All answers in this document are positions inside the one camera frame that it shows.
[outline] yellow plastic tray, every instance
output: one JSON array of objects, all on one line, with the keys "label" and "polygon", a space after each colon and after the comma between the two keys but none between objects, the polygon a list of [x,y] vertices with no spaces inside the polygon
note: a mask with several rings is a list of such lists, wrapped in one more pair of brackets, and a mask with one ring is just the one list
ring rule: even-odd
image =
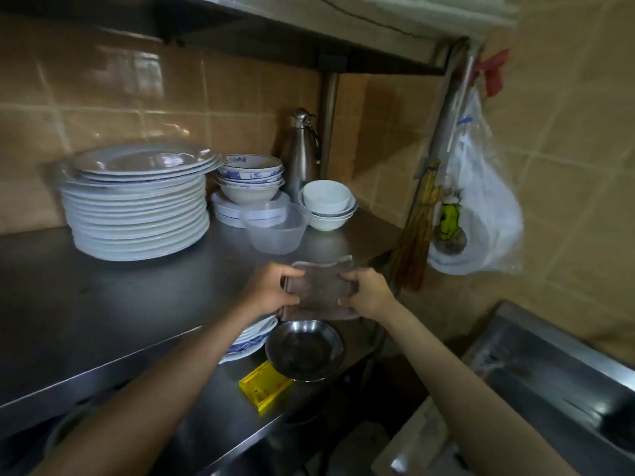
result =
[{"label": "yellow plastic tray", "polygon": [[261,412],[292,382],[291,379],[277,372],[269,361],[266,361],[244,376],[238,385],[251,403],[258,408],[258,412]]}]

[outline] metal table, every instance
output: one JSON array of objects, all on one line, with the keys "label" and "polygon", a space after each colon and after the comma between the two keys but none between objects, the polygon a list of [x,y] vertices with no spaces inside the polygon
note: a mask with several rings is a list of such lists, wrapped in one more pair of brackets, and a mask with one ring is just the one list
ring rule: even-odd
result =
[{"label": "metal table", "polygon": [[[68,227],[0,237],[0,439],[138,375],[180,336],[218,316],[256,265],[271,258],[319,262],[347,254],[357,264],[373,264],[396,246],[399,234],[358,211],[341,229],[309,227],[295,252],[270,256],[253,249],[242,229],[213,220],[192,247],[127,263],[80,253]],[[362,321],[338,328],[347,349],[344,371],[371,353],[371,328]],[[294,384],[259,417],[237,383],[262,360],[259,351],[220,366],[211,378],[173,441],[187,440],[190,469],[216,467],[240,453],[319,388]]]}]

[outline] person's left hand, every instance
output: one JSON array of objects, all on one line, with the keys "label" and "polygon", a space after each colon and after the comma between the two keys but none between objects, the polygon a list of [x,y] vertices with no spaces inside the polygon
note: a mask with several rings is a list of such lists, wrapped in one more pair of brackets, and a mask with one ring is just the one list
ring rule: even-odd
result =
[{"label": "person's left hand", "polygon": [[300,303],[300,298],[285,292],[280,283],[285,276],[301,277],[304,272],[273,261],[265,267],[258,267],[243,292],[242,301],[257,312],[255,316],[275,312],[282,306],[295,306]]}]

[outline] person's left arm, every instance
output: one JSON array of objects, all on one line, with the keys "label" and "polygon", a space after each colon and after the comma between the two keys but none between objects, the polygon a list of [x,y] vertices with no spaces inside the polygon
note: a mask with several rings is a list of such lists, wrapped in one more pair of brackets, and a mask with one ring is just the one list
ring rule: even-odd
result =
[{"label": "person's left arm", "polygon": [[141,476],[192,409],[218,361],[259,315],[299,303],[281,278],[303,270],[269,263],[243,295],[208,327],[179,344],[80,424],[32,476]]}]

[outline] person's right arm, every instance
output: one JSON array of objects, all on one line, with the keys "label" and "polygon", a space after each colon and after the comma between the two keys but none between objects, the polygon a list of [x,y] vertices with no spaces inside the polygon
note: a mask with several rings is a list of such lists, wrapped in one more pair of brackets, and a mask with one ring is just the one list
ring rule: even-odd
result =
[{"label": "person's right arm", "polygon": [[373,269],[340,274],[359,291],[339,304],[385,327],[417,371],[470,468],[480,476],[578,473],[393,296]]}]

